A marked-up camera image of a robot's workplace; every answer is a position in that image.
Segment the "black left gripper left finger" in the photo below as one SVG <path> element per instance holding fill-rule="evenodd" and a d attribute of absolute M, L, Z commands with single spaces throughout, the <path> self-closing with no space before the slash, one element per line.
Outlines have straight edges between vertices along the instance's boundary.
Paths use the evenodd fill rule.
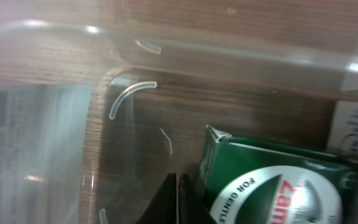
<path fill-rule="evenodd" d="M 177 177 L 176 173 L 170 173 L 136 224 L 176 224 L 176 221 Z"/>

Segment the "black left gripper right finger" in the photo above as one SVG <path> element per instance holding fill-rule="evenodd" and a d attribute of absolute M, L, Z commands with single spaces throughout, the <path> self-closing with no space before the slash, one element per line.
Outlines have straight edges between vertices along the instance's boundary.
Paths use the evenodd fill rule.
<path fill-rule="evenodd" d="M 179 179 L 178 211 L 180 224 L 216 224 L 187 174 Z"/>

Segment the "white plaster box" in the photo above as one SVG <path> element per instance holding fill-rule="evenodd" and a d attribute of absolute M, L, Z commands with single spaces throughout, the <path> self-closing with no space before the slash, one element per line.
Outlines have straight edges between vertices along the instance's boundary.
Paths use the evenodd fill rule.
<path fill-rule="evenodd" d="M 358 102 L 338 101 L 331 122 L 328 149 L 358 156 Z"/>

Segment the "green balm box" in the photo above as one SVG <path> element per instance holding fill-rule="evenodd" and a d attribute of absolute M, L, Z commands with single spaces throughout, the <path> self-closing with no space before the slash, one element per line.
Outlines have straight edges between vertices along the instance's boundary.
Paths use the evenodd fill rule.
<path fill-rule="evenodd" d="M 207 126 L 199 177 L 201 198 L 217 223 L 344 223 L 358 166 Z"/>

